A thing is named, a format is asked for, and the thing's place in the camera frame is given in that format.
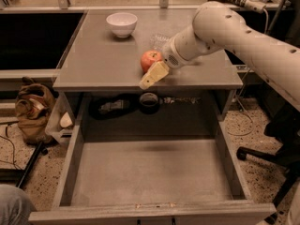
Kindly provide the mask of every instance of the drawer front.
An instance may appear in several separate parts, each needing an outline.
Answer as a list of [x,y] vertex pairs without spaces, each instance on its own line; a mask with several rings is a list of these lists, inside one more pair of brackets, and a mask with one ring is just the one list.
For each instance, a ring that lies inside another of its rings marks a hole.
[[253,202],[209,202],[207,204],[150,204],[63,208],[50,212],[34,212],[35,225],[255,225],[275,212],[272,204]]

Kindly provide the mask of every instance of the table top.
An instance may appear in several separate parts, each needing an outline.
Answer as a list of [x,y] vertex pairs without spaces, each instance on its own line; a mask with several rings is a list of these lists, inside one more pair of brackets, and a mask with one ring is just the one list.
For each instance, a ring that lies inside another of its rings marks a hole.
[[[186,28],[195,9],[122,10],[138,17],[128,38],[115,37],[106,18],[120,10],[89,10],[54,83],[57,91],[141,90],[140,59],[152,50],[155,34],[171,37]],[[221,50],[199,57],[190,65],[173,70],[155,87],[236,89],[242,82],[226,53]]]

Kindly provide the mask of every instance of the black cable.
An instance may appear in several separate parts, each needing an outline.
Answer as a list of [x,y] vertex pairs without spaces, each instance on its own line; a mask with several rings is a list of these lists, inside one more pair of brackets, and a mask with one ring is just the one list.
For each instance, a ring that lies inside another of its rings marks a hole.
[[16,147],[15,147],[15,144],[12,142],[11,139],[8,139],[6,137],[3,137],[0,135],[0,138],[6,140],[6,141],[9,141],[12,145],[12,162],[9,162],[9,161],[4,161],[4,160],[0,160],[0,162],[4,162],[4,163],[7,163],[7,164],[11,164],[15,167],[15,169],[17,170],[21,170],[21,168],[16,164],[15,162],[15,151],[16,151]]

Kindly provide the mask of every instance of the apple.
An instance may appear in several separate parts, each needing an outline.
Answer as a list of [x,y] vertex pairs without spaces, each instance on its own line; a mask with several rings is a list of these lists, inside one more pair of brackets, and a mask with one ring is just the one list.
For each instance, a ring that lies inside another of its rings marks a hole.
[[144,52],[141,57],[142,71],[146,73],[148,69],[151,67],[151,65],[153,65],[153,63],[161,60],[162,60],[162,55],[158,51],[150,50]]

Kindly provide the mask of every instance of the jeans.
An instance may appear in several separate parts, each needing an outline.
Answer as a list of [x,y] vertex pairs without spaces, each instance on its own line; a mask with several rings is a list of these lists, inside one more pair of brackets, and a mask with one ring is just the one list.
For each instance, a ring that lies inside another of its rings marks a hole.
[[300,224],[300,184],[296,183],[296,191],[292,198],[292,204],[288,213],[286,225]]
[[0,184],[1,225],[28,225],[29,215],[33,211],[36,208],[23,190]]

